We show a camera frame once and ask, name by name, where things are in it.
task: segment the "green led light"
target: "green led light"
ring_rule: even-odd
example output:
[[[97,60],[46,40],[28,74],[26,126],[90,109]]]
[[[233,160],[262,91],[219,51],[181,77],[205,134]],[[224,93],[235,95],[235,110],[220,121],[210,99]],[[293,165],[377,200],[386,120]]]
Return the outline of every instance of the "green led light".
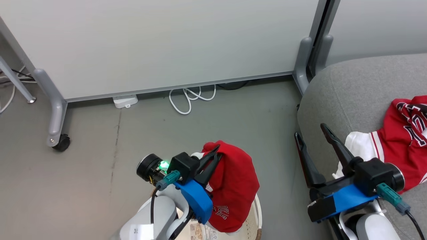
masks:
[[[169,163],[166,161],[161,161],[160,165],[159,165],[160,170],[166,172],[167,169],[169,168]]]

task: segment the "white fabric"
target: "white fabric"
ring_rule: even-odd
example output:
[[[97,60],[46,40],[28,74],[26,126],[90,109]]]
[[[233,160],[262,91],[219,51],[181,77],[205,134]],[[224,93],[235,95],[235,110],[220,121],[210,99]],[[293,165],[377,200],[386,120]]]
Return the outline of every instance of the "white fabric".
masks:
[[[361,157],[364,161],[369,161],[372,158],[378,157],[373,147],[373,139],[370,133],[351,132],[345,139],[344,145],[348,148],[348,150],[350,150],[350,152],[355,157]],[[332,176],[335,179],[344,176],[344,174],[342,173],[341,162],[338,163],[338,170],[336,171],[336,173],[333,173]]]
[[[201,158],[203,158],[203,155],[204,155],[203,152],[195,152],[195,153],[191,154],[190,157],[196,157],[200,160]]]
[[[427,173],[424,175],[424,177],[421,179],[421,182],[420,182],[420,184],[421,183],[425,183],[425,182],[427,182]]]
[[[379,158],[382,162],[384,162],[384,151],[381,145],[380,137],[378,137],[378,132],[371,132],[369,136],[371,138],[371,145],[374,148],[375,157]]]

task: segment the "teal connector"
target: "teal connector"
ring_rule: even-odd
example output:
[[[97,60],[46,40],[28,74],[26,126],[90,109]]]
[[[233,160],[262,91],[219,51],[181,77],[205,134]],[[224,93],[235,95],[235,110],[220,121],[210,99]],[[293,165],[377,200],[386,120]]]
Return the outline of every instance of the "teal connector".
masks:
[[[173,170],[168,175],[164,176],[162,180],[157,182],[156,188],[158,188],[159,191],[164,190],[167,186],[178,181],[180,175],[181,174],[179,173],[178,170]]]
[[[406,211],[411,209],[411,207],[403,201],[402,197],[385,183],[377,185],[377,194],[391,203],[402,216],[406,214]]]

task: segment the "white partition panel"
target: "white partition panel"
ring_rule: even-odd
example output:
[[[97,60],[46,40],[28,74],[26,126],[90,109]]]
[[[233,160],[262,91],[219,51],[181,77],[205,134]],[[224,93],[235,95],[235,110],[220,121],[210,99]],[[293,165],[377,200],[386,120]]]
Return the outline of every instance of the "white partition panel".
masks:
[[[326,65],[427,52],[426,0],[341,0],[330,27]]]
[[[0,17],[65,99],[294,68],[318,0],[3,0]]]

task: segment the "red jersey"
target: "red jersey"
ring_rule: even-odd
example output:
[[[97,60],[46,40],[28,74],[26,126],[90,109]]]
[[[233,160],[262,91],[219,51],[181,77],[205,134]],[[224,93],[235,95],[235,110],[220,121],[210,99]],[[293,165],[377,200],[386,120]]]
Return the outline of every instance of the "red jersey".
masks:
[[[427,181],[427,96],[395,99],[384,127],[370,133],[376,157],[397,166],[405,177],[403,191]]]

